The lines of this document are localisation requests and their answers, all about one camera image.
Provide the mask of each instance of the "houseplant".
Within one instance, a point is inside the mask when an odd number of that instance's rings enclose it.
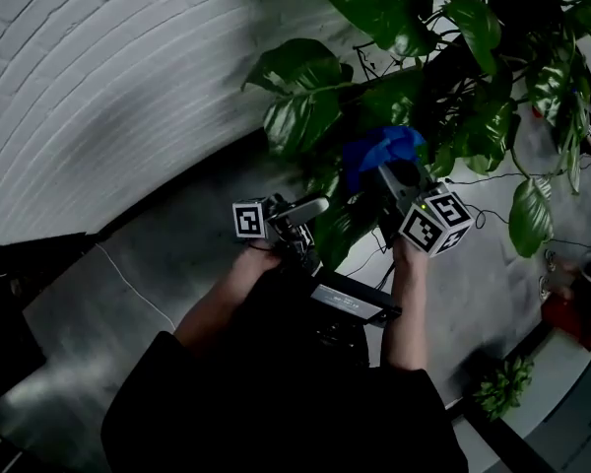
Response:
[[[473,399],[491,421],[519,406],[519,397],[532,379],[533,366],[530,360],[519,357],[499,362],[498,367],[484,376]]]
[[[263,53],[245,83],[274,94],[264,119],[272,151],[302,169],[309,191],[331,198],[315,223],[324,263],[337,267],[377,223],[379,198],[350,195],[342,181],[342,147],[368,130],[408,125],[427,144],[422,162],[446,176],[457,158],[477,173],[494,171],[510,153],[524,176],[514,192],[510,238],[530,257],[553,236],[552,178],[566,171],[579,188],[579,144],[588,130],[590,86],[576,40],[591,35],[591,0],[329,0],[371,37],[355,46],[389,51],[400,70],[353,83],[353,69],[322,43],[306,38]],[[455,29],[437,34],[440,19]],[[459,33],[453,41],[449,34]],[[416,66],[403,69],[415,58]],[[511,97],[525,79],[527,96]],[[531,103],[555,128],[554,170],[531,176],[517,160],[517,106]]]

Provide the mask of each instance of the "concrete floor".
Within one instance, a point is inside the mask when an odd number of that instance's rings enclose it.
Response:
[[[528,112],[517,149],[530,171],[556,162],[543,124]],[[590,160],[583,159],[586,165]],[[504,163],[498,172],[514,171]],[[173,322],[224,273],[240,250],[232,235],[231,203],[282,192],[295,199],[296,175],[240,143],[202,163],[189,185],[131,221],[103,244],[121,271]],[[462,165],[454,180],[477,176]],[[507,219],[520,177],[455,186],[462,199]],[[565,177],[553,194],[556,237],[591,244],[591,169],[582,194]],[[366,236],[340,270],[359,268],[376,250]],[[585,249],[555,244],[577,257]],[[391,255],[377,253],[354,278],[375,285]],[[485,345],[504,354],[538,322],[542,256],[517,256],[507,227],[489,215],[454,250],[435,258],[428,281],[429,372],[445,403],[458,398],[461,363]],[[158,331],[169,324],[120,279],[95,247],[25,311],[47,364],[0,400],[0,433],[46,461],[79,471],[107,471],[99,429],[107,406]],[[380,330],[368,329],[370,358],[378,359]]]

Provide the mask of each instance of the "white cable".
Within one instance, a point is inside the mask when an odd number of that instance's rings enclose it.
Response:
[[[155,310],[157,313],[159,313],[162,317],[164,317],[168,323],[170,324],[170,327],[173,328],[173,331],[175,330],[175,324],[173,323],[172,320],[170,320],[170,317],[168,317],[168,315],[166,315],[163,311],[161,311],[157,306],[155,306],[154,304],[152,304],[149,300],[147,300],[144,296],[142,296],[140,294],[140,292],[133,287],[129,281],[127,279],[125,279],[125,276],[122,274],[122,272],[120,271],[120,268],[118,268],[118,266],[116,266],[116,263],[114,263],[114,260],[111,258],[111,256],[109,255],[109,253],[103,248],[102,245],[99,245],[98,243],[96,243],[96,246],[103,251],[103,253],[105,254],[105,256],[107,257],[107,259],[109,259],[109,262],[112,264],[112,266],[116,269],[116,271],[118,272],[118,275],[120,276],[120,278],[123,280],[123,282],[125,284],[127,284],[127,286],[129,286],[129,288],[136,293],[136,295],[138,295],[140,298],[142,298],[147,304],[149,304],[149,306]]]

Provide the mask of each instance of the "blue cloth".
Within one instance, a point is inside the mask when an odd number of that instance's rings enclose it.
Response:
[[[359,176],[397,160],[418,161],[416,148],[425,143],[423,136],[409,126],[384,126],[367,132],[364,139],[344,146],[342,157],[346,182],[351,194],[360,191]]]

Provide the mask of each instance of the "red object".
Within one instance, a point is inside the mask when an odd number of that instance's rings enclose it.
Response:
[[[551,294],[541,307],[541,316],[591,351],[591,316],[583,316],[575,307],[574,301]]]

